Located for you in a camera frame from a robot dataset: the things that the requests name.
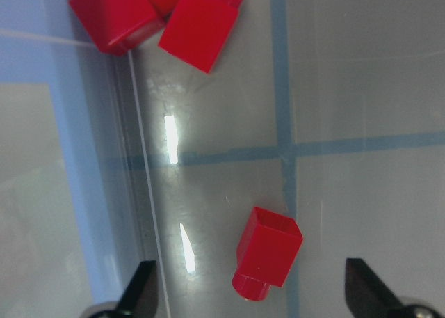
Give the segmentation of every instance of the red plastic object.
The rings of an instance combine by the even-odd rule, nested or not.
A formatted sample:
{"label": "red plastic object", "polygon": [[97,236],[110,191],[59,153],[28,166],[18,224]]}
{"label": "red plastic object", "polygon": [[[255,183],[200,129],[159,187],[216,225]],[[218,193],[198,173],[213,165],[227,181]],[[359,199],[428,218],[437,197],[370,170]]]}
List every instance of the red plastic object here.
{"label": "red plastic object", "polygon": [[159,46],[209,73],[229,37],[242,0],[179,0]]}
{"label": "red plastic object", "polygon": [[121,56],[165,26],[177,0],[70,0],[97,48]]}
{"label": "red plastic object", "polygon": [[236,249],[234,289],[251,301],[265,299],[271,285],[283,286],[302,242],[292,218],[254,207]]}

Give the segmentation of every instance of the red toy block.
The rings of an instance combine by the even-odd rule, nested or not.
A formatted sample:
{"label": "red toy block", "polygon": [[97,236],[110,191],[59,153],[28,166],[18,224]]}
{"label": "red toy block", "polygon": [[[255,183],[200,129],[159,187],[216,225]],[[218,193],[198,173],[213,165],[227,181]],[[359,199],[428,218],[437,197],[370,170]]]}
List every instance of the red toy block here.
{"label": "red toy block", "polygon": [[165,26],[177,0],[70,0],[97,48],[121,56]]}
{"label": "red toy block", "polygon": [[242,0],[179,0],[159,46],[209,73],[238,17]]}
{"label": "red toy block", "polygon": [[302,242],[292,218],[254,207],[236,249],[234,289],[245,299],[265,299],[271,285],[283,286]]}

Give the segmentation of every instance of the metal screw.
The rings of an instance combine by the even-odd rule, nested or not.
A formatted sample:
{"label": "metal screw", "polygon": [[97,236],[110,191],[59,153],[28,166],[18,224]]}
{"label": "metal screw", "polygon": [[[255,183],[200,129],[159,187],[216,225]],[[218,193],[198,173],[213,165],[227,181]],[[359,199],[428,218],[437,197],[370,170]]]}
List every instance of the metal screw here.
{"label": "metal screw", "polygon": [[431,311],[424,308],[417,308],[414,313],[416,315],[416,318],[434,318]]}

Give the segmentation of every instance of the red block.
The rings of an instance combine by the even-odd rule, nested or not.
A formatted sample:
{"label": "red block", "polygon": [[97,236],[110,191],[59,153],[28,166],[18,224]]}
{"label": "red block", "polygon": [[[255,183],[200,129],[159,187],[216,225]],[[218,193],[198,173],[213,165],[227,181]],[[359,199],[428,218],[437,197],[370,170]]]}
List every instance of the red block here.
{"label": "red block", "polygon": [[302,242],[292,218],[254,207],[236,249],[234,289],[252,301],[265,299],[271,285],[283,286]]}
{"label": "red block", "polygon": [[179,0],[159,46],[209,73],[229,37],[242,0]]}
{"label": "red block", "polygon": [[177,0],[70,0],[97,48],[121,56],[165,26]]}

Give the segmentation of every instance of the white edge line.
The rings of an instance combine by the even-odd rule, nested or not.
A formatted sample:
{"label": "white edge line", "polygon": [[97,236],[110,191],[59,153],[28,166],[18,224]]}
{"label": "white edge line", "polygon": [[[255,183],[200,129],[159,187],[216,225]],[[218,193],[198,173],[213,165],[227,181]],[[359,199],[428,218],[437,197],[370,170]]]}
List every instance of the white edge line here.
{"label": "white edge line", "polygon": [[23,40],[36,40],[42,42],[57,43],[60,45],[75,45],[77,47],[95,47],[94,44],[86,41],[70,40],[67,38],[58,38],[56,36],[39,35],[34,33],[27,33],[25,31],[12,31],[5,28],[0,28],[0,36],[5,36],[7,38],[20,38]]}
{"label": "white edge line", "polygon": [[140,106],[139,106],[138,87],[136,85],[136,74],[134,72],[134,62],[133,62],[133,55],[131,54],[131,51],[129,51],[128,57],[129,57],[129,60],[130,60],[131,82],[133,84],[133,94],[134,94],[134,100],[136,102],[136,112],[137,112],[137,115],[138,115],[138,125],[139,125],[139,132],[140,132],[140,140],[142,142],[142,149],[143,149],[143,156],[144,156],[144,165],[145,165],[145,175],[147,177],[150,206],[152,208],[152,217],[153,217],[153,224],[154,224],[154,236],[156,238],[156,247],[158,249],[159,271],[161,273],[161,279],[162,279],[162,283],[163,283],[163,293],[164,293],[164,298],[165,298],[165,308],[167,310],[167,317],[171,318],[170,304],[168,302],[167,282],[165,281],[165,271],[164,271],[164,265],[163,265],[162,254],[161,254],[161,242],[159,241],[158,222],[157,222],[157,219],[156,219],[156,210],[154,208],[152,181],[150,179],[150,173],[149,173],[149,168],[148,168],[147,148],[145,147],[145,137],[144,137],[144,131],[143,131],[143,125],[142,125],[142,115],[140,113]]}

